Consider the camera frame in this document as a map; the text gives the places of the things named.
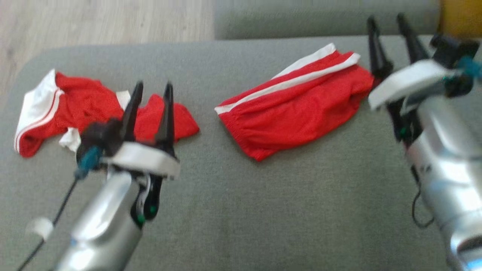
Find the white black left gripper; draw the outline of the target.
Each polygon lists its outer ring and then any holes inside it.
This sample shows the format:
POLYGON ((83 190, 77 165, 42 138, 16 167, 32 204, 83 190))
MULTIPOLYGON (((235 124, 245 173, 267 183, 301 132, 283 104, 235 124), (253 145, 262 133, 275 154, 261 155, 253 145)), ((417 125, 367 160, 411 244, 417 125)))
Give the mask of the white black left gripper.
MULTIPOLYGON (((160 205, 163 181, 180 173, 175 156, 175 122, 173 85, 166 84, 164 110, 155 134, 155 146, 126 142, 111 157, 101 159, 107 166, 107 183, 102 190, 101 225, 106 227, 126 217, 142 226, 154 219, 160 205)), ((122 116, 119 132, 123 141, 135 141, 134 128, 142 101, 143 81, 138 81, 122 116)))

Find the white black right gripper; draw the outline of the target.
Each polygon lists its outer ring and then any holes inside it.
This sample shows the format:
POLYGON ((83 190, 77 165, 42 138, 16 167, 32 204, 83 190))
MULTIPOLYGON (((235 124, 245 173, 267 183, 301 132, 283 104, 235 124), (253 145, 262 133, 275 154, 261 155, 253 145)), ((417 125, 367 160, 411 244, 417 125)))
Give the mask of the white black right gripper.
POLYGON ((383 80, 371 91, 368 102, 371 110, 386 108, 392 121, 395 139, 400 142, 411 137, 405 117, 414 108, 408 105, 410 96, 423 96, 423 91, 458 75, 458 70, 447 69, 434 60, 428 60, 428 52, 403 13, 397 15, 397 25, 399 33, 405 39, 411 65, 391 74, 393 63, 387 58, 380 41, 375 17, 367 19, 371 72, 376 79, 383 80))

